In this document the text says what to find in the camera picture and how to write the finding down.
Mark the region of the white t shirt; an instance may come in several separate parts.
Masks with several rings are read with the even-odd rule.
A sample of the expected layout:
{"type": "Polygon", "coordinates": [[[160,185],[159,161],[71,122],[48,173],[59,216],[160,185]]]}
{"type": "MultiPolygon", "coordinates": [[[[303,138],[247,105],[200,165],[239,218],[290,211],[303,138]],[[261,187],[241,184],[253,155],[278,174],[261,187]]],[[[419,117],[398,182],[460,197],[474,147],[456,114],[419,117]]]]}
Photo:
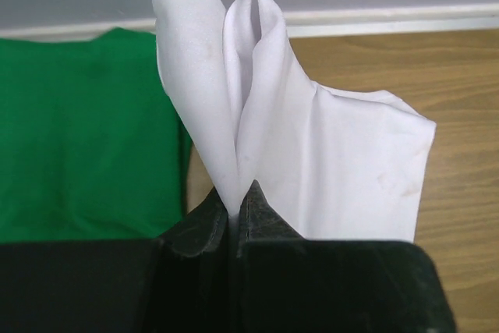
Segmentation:
{"type": "Polygon", "coordinates": [[[436,125],[312,81],[274,0],[152,0],[157,68],[231,216],[258,182],[308,239],[413,241],[436,125]]]}

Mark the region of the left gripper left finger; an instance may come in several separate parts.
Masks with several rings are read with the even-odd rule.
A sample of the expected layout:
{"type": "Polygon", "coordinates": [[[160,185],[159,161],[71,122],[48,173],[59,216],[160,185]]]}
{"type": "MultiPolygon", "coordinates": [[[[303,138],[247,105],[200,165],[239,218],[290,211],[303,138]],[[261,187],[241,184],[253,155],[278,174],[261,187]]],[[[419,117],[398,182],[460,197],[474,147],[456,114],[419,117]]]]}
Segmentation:
{"type": "Polygon", "coordinates": [[[153,239],[1,247],[4,332],[226,332],[228,215],[217,192],[153,239]]]}

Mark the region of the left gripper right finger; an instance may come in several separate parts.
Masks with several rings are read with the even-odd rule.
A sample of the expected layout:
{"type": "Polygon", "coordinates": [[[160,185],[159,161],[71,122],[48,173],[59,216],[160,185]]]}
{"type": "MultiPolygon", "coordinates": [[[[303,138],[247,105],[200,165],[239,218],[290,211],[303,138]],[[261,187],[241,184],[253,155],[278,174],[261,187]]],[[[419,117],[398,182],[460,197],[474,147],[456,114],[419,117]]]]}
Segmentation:
{"type": "Polygon", "coordinates": [[[254,182],[240,211],[240,332],[453,332],[427,253],[391,240],[303,238],[254,182]]]}

